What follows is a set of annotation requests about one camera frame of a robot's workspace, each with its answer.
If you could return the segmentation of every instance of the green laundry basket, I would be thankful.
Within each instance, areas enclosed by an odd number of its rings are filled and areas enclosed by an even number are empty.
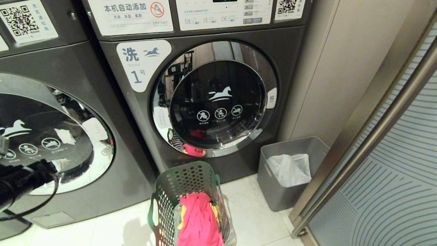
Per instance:
[[[192,162],[163,172],[156,181],[156,192],[152,194],[148,221],[156,236],[156,246],[174,246],[174,208],[179,197],[193,192],[205,192],[217,207],[220,231],[225,246],[237,245],[234,228],[228,218],[220,178],[206,162]]]

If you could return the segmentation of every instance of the striped pattern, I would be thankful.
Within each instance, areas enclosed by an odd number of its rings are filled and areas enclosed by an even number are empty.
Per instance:
[[[391,105],[436,36],[437,24],[349,157]],[[437,243],[436,190],[437,72],[309,227],[324,246],[433,245]]]

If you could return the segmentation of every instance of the prohibition symbol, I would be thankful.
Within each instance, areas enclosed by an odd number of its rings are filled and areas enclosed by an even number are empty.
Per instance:
[[[150,5],[150,11],[155,17],[162,17],[164,15],[164,6],[161,3],[154,2]]]

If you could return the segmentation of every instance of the yellow cloth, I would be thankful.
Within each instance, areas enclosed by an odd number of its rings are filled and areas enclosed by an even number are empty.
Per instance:
[[[209,205],[211,206],[212,212],[214,213],[215,219],[217,220],[217,223],[220,224],[219,222],[219,211],[217,211],[217,208],[215,206],[212,205],[212,203],[209,203]],[[177,227],[178,230],[182,230],[182,228],[184,228],[184,215],[187,212],[187,207],[185,205],[182,206],[182,211],[180,212],[180,218],[181,218],[181,223],[179,224],[179,226]]]

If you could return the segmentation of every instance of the beige wall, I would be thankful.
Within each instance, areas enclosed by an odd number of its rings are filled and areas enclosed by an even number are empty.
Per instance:
[[[314,1],[278,141],[316,136],[334,143],[412,2]]]

